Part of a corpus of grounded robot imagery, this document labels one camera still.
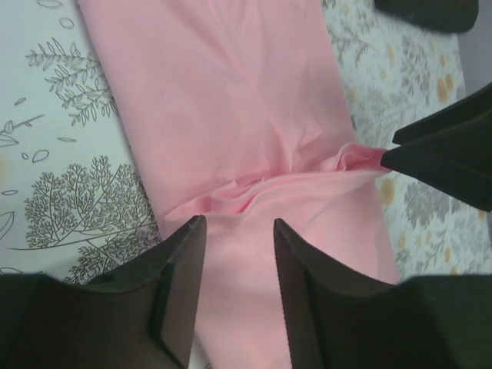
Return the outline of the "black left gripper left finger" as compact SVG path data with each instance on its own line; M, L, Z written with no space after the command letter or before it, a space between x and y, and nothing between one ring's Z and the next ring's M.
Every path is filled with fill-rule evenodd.
M206 220L86 284L1 277L3 368L186 368L204 265Z

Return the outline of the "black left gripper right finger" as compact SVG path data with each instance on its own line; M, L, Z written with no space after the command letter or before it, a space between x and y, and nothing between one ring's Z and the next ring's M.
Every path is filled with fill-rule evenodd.
M489 368L491 277L428 275L392 285L274 223L295 368Z

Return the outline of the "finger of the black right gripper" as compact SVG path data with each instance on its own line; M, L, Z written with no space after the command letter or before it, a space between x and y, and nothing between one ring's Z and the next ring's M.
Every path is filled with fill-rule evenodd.
M381 165L474 208L491 210L491 120L423 119L398 130Z
M491 83L446 108L394 133L392 142L402 145L491 113Z

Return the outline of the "pink t shirt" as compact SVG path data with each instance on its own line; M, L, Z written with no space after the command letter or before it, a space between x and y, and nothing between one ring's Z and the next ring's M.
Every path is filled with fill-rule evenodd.
M163 237L207 219L195 331L216 368L289 368L274 221L399 273L319 1L79 4Z

